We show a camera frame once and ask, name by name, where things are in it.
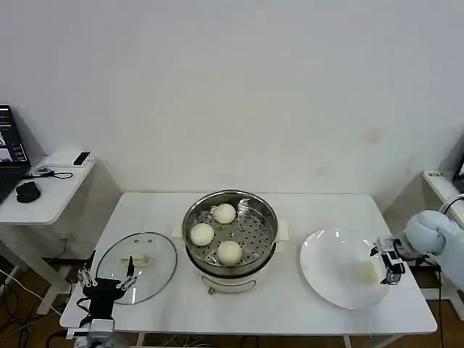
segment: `wooden floor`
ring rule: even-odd
[[[416,279],[421,287],[435,287],[437,282],[432,274],[424,272],[417,273]],[[38,294],[43,293],[46,288],[46,282],[36,275],[32,270],[18,276],[19,280],[24,283],[29,289],[34,290]],[[36,298],[21,289],[18,285],[10,283],[11,287],[18,293],[20,297],[20,303],[16,316],[19,318],[26,318],[33,308],[37,306]],[[59,307],[63,304],[66,298],[63,297],[58,299],[55,306]],[[8,321],[9,315],[5,310],[4,298],[0,298],[0,328]],[[10,312],[14,311],[16,307],[16,300],[9,290],[6,296],[7,306]],[[438,318],[438,302],[431,301],[428,303],[431,307],[435,318]],[[35,310],[32,310],[32,316],[35,317],[37,314]],[[445,347],[462,347],[464,348],[464,323],[460,322],[451,308],[449,302],[442,302],[442,317],[444,327],[444,342]],[[22,335],[21,346],[18,346],[18,340],[20,332],[14,333],[9,336],[13,331],[16,331],[20,324],[17,322],[12,323],[4,330],[0,331],[0,347],[1,348],[13,348],[13,347],[30,347],[30,348],[45,348],[45,343],[50,334],[62,329],[59,326],[58,315],[50,315],[43,319],[39,323],[35,323],[28,327],[29,339],[27,346],[24,346],[25,333]],[[135,334],[125,335],[126,339],[130,344],[136,343]],[[161,345],[165,343],[167,339],[171,339],[172,335],[158,335],[152,334],[147,335],[145,345]],[[352,345],[355,348],[361,347],[363,342],[366,340],[365,337],[352,337]],[[210,345],[211,347],[239,347],[241,336],[177,336],[169,345],[178,345],[182,347],[188,342],[190,347],[200,344],[201,347]],[[61,338],[54,339],[51,343],[52,348],[71,348],[73,346],[72,341],[66,341]],[[256,348],[257,342],[254,337],[247,337],[242,344],[243,348]],[[306,337],[306,336],[261,336],[259,338],[260,348],[277,348],[277,347],[301,347],[301,348],[343,348],[343,339],[340,337]],[[400,340],[394,342],[389,347],[391,348],[438,348],[440,347],[440,335],[439,332],[429,335],[417,335],[417,336],[406,336]]]

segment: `small white table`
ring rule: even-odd
[[[34,226],[55,223],[91,171],[94,163],[91,160],[82,167],[49,167],[56,172],[71,172],[73,177],[69,179],[33,178],[24,180],[36,182],[37,187],[41,191],[40,198],[27,204],[19,203],[16,200],[16,191],[13,190],[0,204],[0,224],[8,225],[9,228],[15,228],[18,232],[15,236],[16,245],[9,245],[8,247],[26,265],[51,284],[50,289],[44,297],[45,301],[41,303],[37,310],[38,314],[46,314],[58,294],[70,293],[70,284],[65,279],[70,268],[62,267],[59,272],[55,271],[42,259],[40,253],[31,247],[23,230]]]
[[[242,334],[345,336],[373,335],[365,347],[384,347],[407,334],[428,334],[436,321],[409,268],[398,286],[371,310],[351,311],[320,297],[298,266],[299,246],[321,228],[357,231],[366,239],[388,235],[381,213],[370,196],[362,194],[260,194],[289,225],[285,251],[275,254],[268,273],[256,289],[242,294],[208,294],[191,264],[185,246],[171,237],[175,224],[202,194],[124,194],[104,229],[91,271],[102,255],[121,238],[156,231],[174,241],[178,266],[168,285],[156,296],[113,310],[116,331],[143,334]],[[86,313],[75,303],[83,297],[77,286],[61,325],[77,328]]]

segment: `laptop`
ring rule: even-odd
[[[0,203],[30,169],[9,105],[0,105]]]

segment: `computer mouse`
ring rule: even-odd
[[[41,192],[33,181],[28,181],[16,188],[16,200],[19,203],[31,203],[41,196]]]

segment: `glass lid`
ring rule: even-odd
[[[135,233],[108,249],[96,276],[124,281],[130,256],[137,282],[115,302],[120,305],[133,305],[158,294],[169,283],[177,264],[175,247],[167,237],[155,232]]]

